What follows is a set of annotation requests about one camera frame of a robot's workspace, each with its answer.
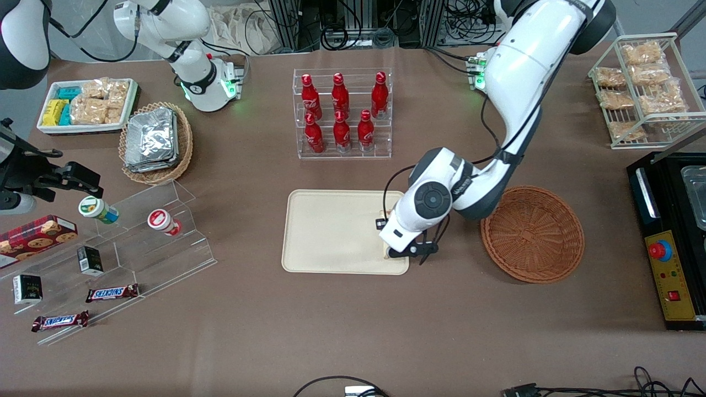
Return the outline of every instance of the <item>snickers bar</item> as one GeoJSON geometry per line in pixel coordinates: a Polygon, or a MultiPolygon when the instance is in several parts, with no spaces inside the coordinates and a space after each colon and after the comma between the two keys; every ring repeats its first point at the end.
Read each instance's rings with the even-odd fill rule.
{"type": "Polygon", "coordinates": [[[119,299],[124,297],[136,297],[140,294],[137,284],[125,285],[123,287],[103,288],[102,290],[88,290],[86,303],[94,300],[119,299]]]}
{"type": "Polygon", "coordinates": [[[46,331],[48,329],[61,328],[65,326],[87,326],[88,310],[79,314],[58,317],[39,316],[32,324],[32,332],[46,331]]]}

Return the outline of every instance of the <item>small bottle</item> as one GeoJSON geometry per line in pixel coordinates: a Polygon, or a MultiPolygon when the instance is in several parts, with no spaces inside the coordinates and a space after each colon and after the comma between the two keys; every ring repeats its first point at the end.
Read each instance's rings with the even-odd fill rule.
{"type": "Polygon", "coordinates": [[[370,110],[362,110],[360,112],[360,122],[358,123],[358,144],[360,144],[360,150],[370,152],[375,148],[375,143],[373,142],[374,131],[375,126],[370,120],[370,110]]]}
{"type": "Polygon", "coordinates": [[[344,120],[348,120],[350,115],[350,100],[348,98],[348,88],[343,83],[343,75],[341,73],[336,73],[333,75],[333,91],[331,91],[331,97],[333,98],[333,111],[343,112],[344,120]]]}
{"type": "Polygon", "coordinates": [[[336,111],[334,117],[336,122],[333,124],[333,138],[336,140],[336,150],[346,153],[351,150],[351,129],[343,112],[340,110],[336,111]]]}
{"type": "Polygon", "coordinates": [[[374,119],[382,120],[388,118],[388,96],[390,91],[386,83],[387,76],[385,72],[379,71],[375,75],[375,87],[373,87],[373,103],[371,113],[374,119]]]}
{"type": "Polygon", "coordinates": [[[311,82],[311,75],[301,75],[301,84],[304,86],[301,89],[301,101],[304,103],[306,113],[314,115],[316,120],[321,120],[323,112],[321,111],[321,101],[318,99],[318,91],[311,82]]]}
{"type": "Polygon", "coordinates": [[[167,236],[176,236],[181,232],[181,222],[173,219],[166,210],[161,208],[150,213],[147,217],[147,224],[152,229],[163,232],[167,236]]]}
{"type": "Polygon", "coordinates": [[[321,133],[321,127],[318,126],[314,115],[307,113],[304,116],[304,121],[306,122],[306,127],[304,127],[304,135],[306,135],[306,142],[314,153],[322,153],[325,149],[323,143],[323,134],[321,133]]]}
{"type": "Polygon", "coordinates": [[[81,200],[78,204],[78,212],[87,218],[96,218],[106,225],[114,223],[120,216],[115,207],[93,196],[86,196],[81,200]]]}

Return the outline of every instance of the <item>red button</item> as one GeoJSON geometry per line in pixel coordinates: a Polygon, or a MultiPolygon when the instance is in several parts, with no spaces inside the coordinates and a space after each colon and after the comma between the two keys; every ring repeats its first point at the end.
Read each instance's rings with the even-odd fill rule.
{"type": "Polygon", "coordinates": [[[666,248],[660,242],[654,242],[647,248],[650,256],[655,259],[662,259],[666,255],[666,248]]]}

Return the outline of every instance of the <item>aluminum foil package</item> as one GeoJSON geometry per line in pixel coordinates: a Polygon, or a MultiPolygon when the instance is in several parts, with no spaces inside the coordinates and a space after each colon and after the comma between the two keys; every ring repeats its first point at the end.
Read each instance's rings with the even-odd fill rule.
{"type": "Polygon", "coordinates": [[[125,144],[125,167],[132,172],[175,166],[179,162],[177,115],[166,107],[135,114],[128,122],[125,144]]]}

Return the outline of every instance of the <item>cookie box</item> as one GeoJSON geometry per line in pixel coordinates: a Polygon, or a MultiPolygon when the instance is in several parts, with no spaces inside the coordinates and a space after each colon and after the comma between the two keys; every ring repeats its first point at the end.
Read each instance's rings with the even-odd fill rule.
{"type": "Polygon", "coordinates": [[[0,268],[78,237],[75,223],[47,215],[0,235],[0,268]]]}
{"type": "Polygon", "coordinates": [[[125,81],[130,83],[128,88],[128,95],[125,99],[125,104],[123,105],[123,112],[120,116],[120,121],[111,124],[89,124],[89,125],[70,125],[70,126],[45,126],[42,125],[42,115],[47,111],[49,106],[49,101],[56,99],[56,92],[60,88],[66,87],[81,87],[84,83],[88,83],[91,80],[76,80],[76,81],[57,81],[52,83],[49,87],[49,92],[47,97],[44,99],[44,105],[42,106],[42,111],[40,112],[39,119],[37,120],[37,129],[46,135],[87,135],[87,134],[108,134],[108,133],[119,133],[123,126],[127,124],[130,114],[133,112],[133,108],[136,103],[136,97],[138,95],[138,84],[132,78],[113,78],[116,81],[125,81]]]}

